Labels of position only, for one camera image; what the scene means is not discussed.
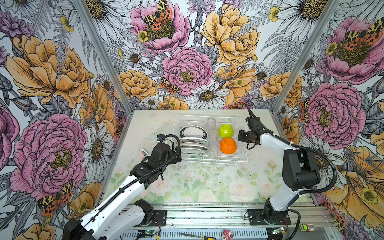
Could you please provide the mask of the white wire dish rack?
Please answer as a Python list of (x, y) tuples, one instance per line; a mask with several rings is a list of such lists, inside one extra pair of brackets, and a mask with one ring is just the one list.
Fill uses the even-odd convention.
[[(232, 154), (221, 150), (223, 138), (219, 129), (223, 125), (233, 129), (230, 139), (237, 149)], [(247, 145), (238, 141), (238, 132), (243, 128), (241, 119), (235, 116), (176, 115), (173, 134), (180, 139), (184, 161), (235, 165), (248, 162)]]

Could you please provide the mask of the green red rimmed plate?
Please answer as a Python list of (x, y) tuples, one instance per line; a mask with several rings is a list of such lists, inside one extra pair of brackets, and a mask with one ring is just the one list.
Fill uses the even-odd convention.
[(185, 126), (180, 130), (180, 137), (194, 137), (200, 139), (206, 139), (208, 137), (208, 133), (205, 129), (199, 126)]

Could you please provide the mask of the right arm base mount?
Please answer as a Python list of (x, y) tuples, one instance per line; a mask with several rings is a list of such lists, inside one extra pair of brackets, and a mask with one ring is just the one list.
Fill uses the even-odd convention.
[(288, 212), (265, 211), (262, 209), (247, 210), (245, 220), (248, 220), (251, 226), (274, 226), (292, 224)]

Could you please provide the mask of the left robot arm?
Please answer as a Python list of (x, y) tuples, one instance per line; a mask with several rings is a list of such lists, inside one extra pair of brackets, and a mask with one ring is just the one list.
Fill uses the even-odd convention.
[(115, 240), (127, 230), (151, 221), (153, 207), (148, 202), (139, 200), (128, 210), (125, 208), (162, 179), (168, 165), (182, 160), (181, 141), (176, 135), (158, 135), (158, 141), (117, 190), (80, 220), (71, 219), (65, 224), (64, 240)]

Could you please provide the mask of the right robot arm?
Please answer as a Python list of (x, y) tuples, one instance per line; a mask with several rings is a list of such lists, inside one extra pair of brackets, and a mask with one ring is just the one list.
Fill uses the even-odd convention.
[[(266, 200), (261, 218), (268, 224), (279, 223), (287, 216), (293, 203), (304, 194), (324, 193), (331, 190), (338, 178), (335, 164), (323, 153), (313, 148), (296, 145), (269, 130), (252, 111), (246, 118), (249, 131), (240, 130), (238, 141), (246, 143), (248, 150), (256, 145), (270, 149), (283, 160), (283, 183), (279, 190)], [(317, 157), (331, 168), (332, 178), (325, 187), (313, 190), (321, 181)]]

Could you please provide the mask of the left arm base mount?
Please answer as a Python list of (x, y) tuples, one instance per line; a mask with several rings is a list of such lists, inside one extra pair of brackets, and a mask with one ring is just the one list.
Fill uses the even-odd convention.
[(153, 210), (150, 218), (145, 217), (144, 222), (136, 225), (136, 227), (164, 227), (167, 223), (167, 210)]

